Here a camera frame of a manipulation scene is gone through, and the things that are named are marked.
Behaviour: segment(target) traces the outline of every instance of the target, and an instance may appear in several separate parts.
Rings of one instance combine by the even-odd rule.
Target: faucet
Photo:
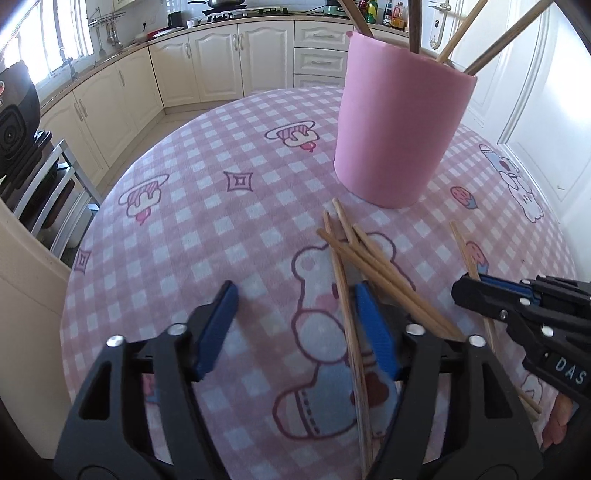
[[[66,51],[65,47],[60,47],[60,52],[64,50]],[[72,65],[72,62],[74,61],[74,59],[72,57],[68,57],[64,63],[61,64],[62,67],[68,65],[70,67],[70,78],[72,81],[76,80],[78,78],[78,74],[76,73],[76,70],[74,69],[74,66]]]

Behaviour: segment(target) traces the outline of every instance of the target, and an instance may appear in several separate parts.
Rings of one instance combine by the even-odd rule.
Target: tablecloth
[[[382,209],[350,194],[332,165],[341,94],[315,87],[232,102],[181,127],[125,173],[69,281],[61,342],[72,397],[107,338],[154,337],[231,279],[239,311],[217,367],[196,385],[231,477],[353,480],[360,470],[346,343],[329,252],[315,233],[333,197],[465,334],[483,334],[483,325],[450,295],[465,272],[450,220],[482,273],[576,277],[534,184],[464,126],[415,205]],[[496,329],[509,376],[544,409],[539,435],[556,392],[524,371],[522,348],[503,325]],[[379,439],[398,393],[362,344]],[[441,445],[446,394],[442,383],[428,458]],[[155,450],[167,459],[157,406],[148,414]]]

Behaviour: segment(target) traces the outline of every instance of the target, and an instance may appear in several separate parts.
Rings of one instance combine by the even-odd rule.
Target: pink cylindrical container
[[[447,150],[476,78],[353,33],[339,112],[335,172],[352,193],[412,205]]]

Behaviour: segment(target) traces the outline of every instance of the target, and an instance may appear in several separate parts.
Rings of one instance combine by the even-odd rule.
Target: gas stove
[[[204,10],[202,17],[192,18],[187,22],[187,27],[192,28],[198,25],[206,25],[214,22],[223,22],[226,20],[232,20],[234,18],[253,18],[253,17],[266,17],[275,15],[289,15],[287,7],[281,5],[273,5],[270,7],[248,7],[246,5],[240,5],[238,7],[229,7],[228,10],[223,8],[212,8]]]

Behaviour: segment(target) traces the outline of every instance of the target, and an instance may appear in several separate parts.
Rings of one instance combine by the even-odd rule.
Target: window
[[[4,48],[6,68],[23,60],[33,83],[49,77],[72,57],[93,53],[85,0],[40,0]]]

